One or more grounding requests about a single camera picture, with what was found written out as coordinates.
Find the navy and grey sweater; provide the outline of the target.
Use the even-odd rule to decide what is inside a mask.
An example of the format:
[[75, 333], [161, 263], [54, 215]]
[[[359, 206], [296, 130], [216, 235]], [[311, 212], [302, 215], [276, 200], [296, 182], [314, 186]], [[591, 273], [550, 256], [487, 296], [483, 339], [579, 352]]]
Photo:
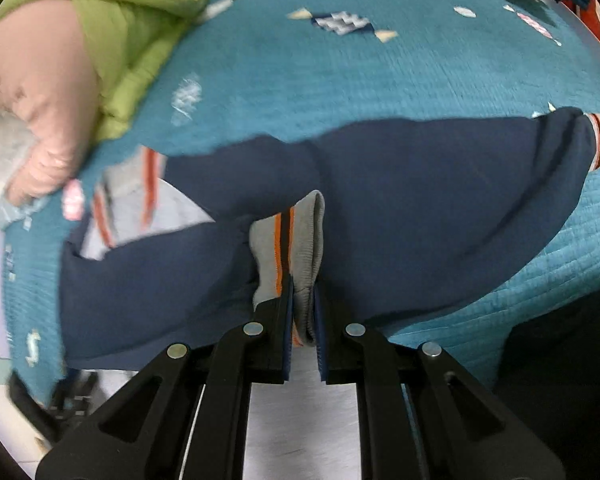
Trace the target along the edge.
[[317, 292], [395, 332], [486, 296], [529, 263], [600, 169], [600, 113], [354, 122], [207, 154], [139, 148], [107, 168], [67, 238], [68, 366], [139, 370], [291, 296], [315, 339]]

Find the teal patterned bed quilt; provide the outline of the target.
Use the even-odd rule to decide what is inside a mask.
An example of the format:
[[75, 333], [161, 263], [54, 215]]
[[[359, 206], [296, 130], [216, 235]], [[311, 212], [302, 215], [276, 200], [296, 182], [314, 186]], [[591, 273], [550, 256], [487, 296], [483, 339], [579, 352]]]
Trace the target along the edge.
[[[182, 39], [131, 129], [99, 145], [79, 180], [91, 203], [102, 173], [139, 148], [197, 156], [354, 122], [535, 118], [564, 107], [600, 113], [600, 63], [539, 0], [234, 0]], [[600, 169], [581, 196], [597, 180]], [[84, 214], [68, 220], [53, 195], [6, 232], [12, 369], [44, 405], [76, 370], [65, 359], [59, 278]]]

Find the green and pink folded jacket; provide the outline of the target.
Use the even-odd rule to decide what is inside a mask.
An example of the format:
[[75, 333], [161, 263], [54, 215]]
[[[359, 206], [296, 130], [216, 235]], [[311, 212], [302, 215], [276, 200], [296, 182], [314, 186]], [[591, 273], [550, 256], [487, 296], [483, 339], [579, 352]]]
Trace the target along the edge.
[[0, 186], [21, 207], [55, 192], [137, 105], [209, 0], [3, 0], [0, 114], [34, 143]]

